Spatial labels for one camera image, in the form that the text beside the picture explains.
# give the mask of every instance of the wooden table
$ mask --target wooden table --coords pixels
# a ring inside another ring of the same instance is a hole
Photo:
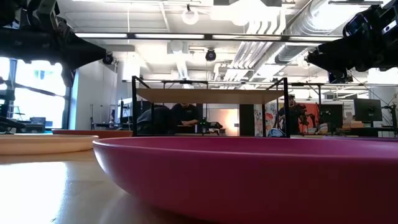
[[[0,156],[2,224],[209,223],[159,210],[115,185],[93,151]]]

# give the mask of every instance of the shelf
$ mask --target shelf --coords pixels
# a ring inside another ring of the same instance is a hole
[[[282,90],[204,90],[139,88],[137,94],[152,103],[265,104],[283,96]]]

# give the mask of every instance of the camera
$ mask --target camera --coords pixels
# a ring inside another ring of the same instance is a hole
[[[113,58],[112,52],[106,53],[106,56],[105,56],[104,59],[102,59],[102,62],[105,65],[112,65],[112,63],[114,62],[114,58]]]
[[[208,62],[212,62],[212,61],[216,60],[216,52],[214,51],[214,49],[208,49],[205,58],[206,58],[206,61],[208,61]]]

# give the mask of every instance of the red plate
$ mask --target red plate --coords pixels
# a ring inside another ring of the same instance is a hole
[[[398,223],[398,147],[328,139],[153,137],[94,142],[143,201],[221,223]]]

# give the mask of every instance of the beige plate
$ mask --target beige plate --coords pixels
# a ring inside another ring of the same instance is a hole
[[[50,154],[77,152],[93,148],[97,136],[56,134],[0,135],[0,155]]]

